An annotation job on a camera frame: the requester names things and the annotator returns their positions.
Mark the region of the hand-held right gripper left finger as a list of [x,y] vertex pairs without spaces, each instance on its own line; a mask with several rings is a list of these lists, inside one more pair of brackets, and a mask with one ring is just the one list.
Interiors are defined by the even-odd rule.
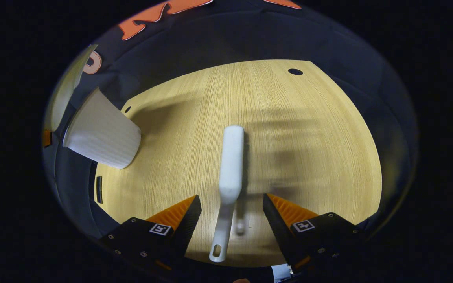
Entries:
[[146,272],[174,272],[184,261],[201,212],[200,198],[193,195],[146,220],[131,217],[99,241]]

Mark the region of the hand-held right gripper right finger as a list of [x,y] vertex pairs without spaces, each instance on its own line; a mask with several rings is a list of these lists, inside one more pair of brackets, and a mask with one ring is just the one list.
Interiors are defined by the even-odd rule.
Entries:
[[269,193],[263,195],[263,212],[294,273],[330,274],[349,259],[359,258],[363,229],[335,212],[318,215]]

